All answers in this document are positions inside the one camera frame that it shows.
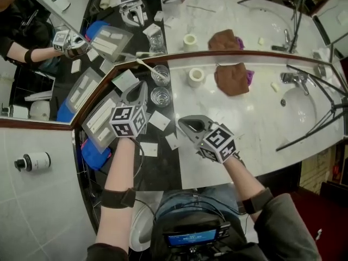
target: black strap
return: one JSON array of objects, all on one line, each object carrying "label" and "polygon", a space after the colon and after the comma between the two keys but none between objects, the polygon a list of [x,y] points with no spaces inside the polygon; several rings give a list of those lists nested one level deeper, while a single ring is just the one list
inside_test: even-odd
[{"label": "black strap", "polygon": [[29,66],[35,65],[35,62],[32,61],[32,52],[36,47],[29,49],[24,55],[24,60]]},{"label": "black strap", "polygon": [[111,209],[133,208],[135,202],[135,189],[126,191],[104,190],[102,195],[102,206]]},{"label": "black strap", "polygon": [[273,199],[273,194],[269,188],[266,188],[259,194],[251,197],[250,199],[244,200],[243,205],[245,211],[248,214],[254,214],[258,211],[261,211],[264,206]]}]

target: marble countertop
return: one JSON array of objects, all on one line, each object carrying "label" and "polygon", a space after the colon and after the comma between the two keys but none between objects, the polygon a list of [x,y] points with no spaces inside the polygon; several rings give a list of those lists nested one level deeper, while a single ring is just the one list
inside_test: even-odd
[{"label": "marble countertop", "polygon": [[[224,123],[234,133],[237,151],[240,151],[239,155],[254,176],[300,162],[343,138],[343,119],[340,119],[307,139],[276,152],[276,148],[287,140],[293,141],[302,136],[301,126],[298,126],[297,131],[297,125],[301,124],[299,118],[287,121],[286,110],[280,104],[286,91],[297,88],[294,84],[283,84],[280,73],[292,71],[285,65],[245,65],[248,70],[255,71],[250,91],[234,97],[227,97],[216,86],[215,65],[200,67],[206,74],[206,82],[197,89],[187,84],[189,68],[171,69],[176,120],[188,115],[202,114],[218,123]],[[274,92],[270,86],[272,82],[278,84],[279,92]],[[330,109],[330,103],[318,87],[309,83],[307,87],[315,104],[315,117],[310,118],[318,122]],[[340,103],[336,92],[330,94],[335,103]],[[177,138],[181,143],[179,160],[183,189],[231,181],[222,165],[197,155],[192,142],[180,131],[177,131]]]},{"label": "marble countertop", "polygon": [[[285,43],[284,29],[293,36],[293,10],[265,0],[251,0],[238,5],[240,0],[185,0],[182,4],[162,4],[164,20],[173,16],[173,27],[165,26],[167,51],[183,52],[186,34],[197,36],[198,51],[208,50],[208,41],[216,33],[232,29],[240,37],[247,50],[270,51],[271,45]],[[264,44],[258,44],[259,38]],[[311,17],[302,15],[297,41],[297,52],[312,57],[312,50],[325,47],[324,41]]]}]

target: screen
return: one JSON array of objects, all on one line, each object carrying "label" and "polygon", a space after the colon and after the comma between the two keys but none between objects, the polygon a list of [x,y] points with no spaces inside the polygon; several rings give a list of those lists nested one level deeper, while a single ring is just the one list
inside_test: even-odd
[{"label": "screen", "polygon": [[216,229],[192,234],[168,236],[168,240],[171,246],[182,246],[212,241],[215,238],[215,234]]}]

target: black sleeve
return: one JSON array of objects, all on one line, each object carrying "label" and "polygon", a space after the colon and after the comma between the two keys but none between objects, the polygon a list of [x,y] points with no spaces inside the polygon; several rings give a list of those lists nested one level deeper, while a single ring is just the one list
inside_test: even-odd
[{"label": "black sleeve", "polygon": [[0,36],[0,55],[3,58],[7,57],[7,53],[9,52],[13,42],[14,41],[8,37]]},{"label": "black sleeve", "polygon": [[87,249],[86,261],[128,261],[128,254],[120,247],[94,244]]},{"label": "black sleeve", "polygon": [[271,260],[320,260],[318,248],[289,194],[272,199],[254,226],[259,247]]}]

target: brown towel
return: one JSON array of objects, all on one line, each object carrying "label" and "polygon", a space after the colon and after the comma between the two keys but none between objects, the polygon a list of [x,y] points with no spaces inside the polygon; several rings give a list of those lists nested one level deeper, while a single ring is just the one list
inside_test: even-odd
[{"label": "brown towel", "polygon": [[240,50],[231,29],[217,32],[208,42],[209,50]]},{"label": "brown towel", "polygon": [[246,68],[243,63],[218,66],[214,76],[217,87],[227,96],[237,96],[249,92]]}]

